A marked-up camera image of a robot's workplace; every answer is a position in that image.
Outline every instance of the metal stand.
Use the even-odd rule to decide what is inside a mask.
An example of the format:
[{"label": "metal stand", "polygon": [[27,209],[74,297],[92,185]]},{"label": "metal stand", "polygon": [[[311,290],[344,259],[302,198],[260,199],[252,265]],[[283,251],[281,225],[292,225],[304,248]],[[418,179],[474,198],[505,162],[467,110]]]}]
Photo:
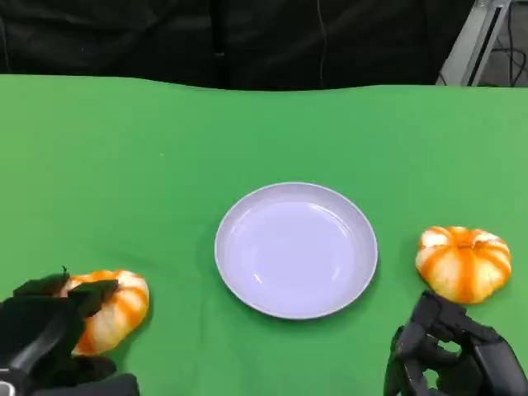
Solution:
[{"label": "metal stand", "polygon": [[476,86],[512,0],[477,0],[436,85]]}]

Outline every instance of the orange striped pumpkin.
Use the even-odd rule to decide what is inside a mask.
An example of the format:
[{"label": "orange striped pumpkin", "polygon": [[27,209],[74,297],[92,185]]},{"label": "orange striped pumpkin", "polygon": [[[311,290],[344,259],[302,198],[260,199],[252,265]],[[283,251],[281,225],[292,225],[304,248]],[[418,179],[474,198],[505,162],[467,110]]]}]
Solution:
[{"label": "orange striped pumpkin", "polygon": [[512,273],[510,249],[502,239],[465,227],[427,229],[416,267],[436,293],[459,304],[484,301]]},{"label": "orange striped pumpkin", "polygon": [[138,327],[149,310],[147,282],[130,271],[95,271],[72,276],[61,291],[68,291],[85,282],[117,279],[119,286],[99,312],[86,318],[86,330],[73,350],[75,355],[99,355],[117,346]]}]

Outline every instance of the small pumpkin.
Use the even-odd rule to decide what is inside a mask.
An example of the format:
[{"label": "small pumpkin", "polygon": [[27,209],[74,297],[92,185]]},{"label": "small pumpkin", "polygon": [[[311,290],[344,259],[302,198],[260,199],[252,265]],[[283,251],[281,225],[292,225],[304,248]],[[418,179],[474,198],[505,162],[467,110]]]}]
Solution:
[{"label": "small pumpkin", "polygon": [[439,295],[477,304],[504,286],[512,273],[510,249],[483,229],[431,227],[420,237],[416,267]]},{"label": "small pumpkin", "polygon": [[149,310],[147,282],[130,271],[95,271],[72,276],[61,295],[86,282],[117,279],[117,291],[106,301],[99,312],[86,318],[86,330],[73,350],[75,355],[99,355],[115,348],[130,332],[138,327]]}]

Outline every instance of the black cable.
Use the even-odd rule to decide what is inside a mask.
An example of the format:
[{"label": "black cable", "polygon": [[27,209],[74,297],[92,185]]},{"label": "black cable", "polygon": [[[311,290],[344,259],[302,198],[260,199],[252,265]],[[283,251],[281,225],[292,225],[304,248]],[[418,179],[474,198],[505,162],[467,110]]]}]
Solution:
[{"label": "black cable", "polygon": [[517,72],[515,78],[510,81],[510,87],[515,87],[517,85],[517,83],[519,82],[519,78],[521,78],[523,72],[528,75],[528,69],[526,68],[526,64],[528,63],[528,56],[526,55],[525,51],[518,48],[494,48],[492,49],[492,52],[503,52],[507,54],[508,57],[511,57],[512,53],[520,54],[522,56],[522,62],[520,64],[514,58],[510,58],[510,63],[515,64],[519,68],[519,71]]},{"label": "black cable", "polygon": [[323,49],[321,51],[321,60],[319,62],[319,87],[324,89],[324,64],[327,60],[328,52],[328,33],[327,27],[324,24],[323,14],[321,13],[321,1],[316,0],[317,3],[317,14],[319,19],[319,29],[321,30],[321,36],[323,38]]},{"label": "black cable", "polygon": [[3,47],[3,58],[6,65],[6,70],[8,73],[11,73],[11,65],[9,62],[9,53],[7,52],[7,33],[6,33],[6,24],[3,21],[2,15],[0,15],[0,36],[2,37],[2,47]]}]

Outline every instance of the white plate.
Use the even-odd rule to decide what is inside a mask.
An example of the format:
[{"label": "white plate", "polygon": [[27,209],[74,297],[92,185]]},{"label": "white plate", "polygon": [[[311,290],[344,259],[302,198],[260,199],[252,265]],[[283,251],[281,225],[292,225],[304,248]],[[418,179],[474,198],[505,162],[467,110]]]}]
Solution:
[{"label": "white plate", "polygon": [[378,258],[361,211],[328,188],[281,183],[243,197],[224,216],[214,257],[244,303],[279,318],[317,318],[356,299]]}]

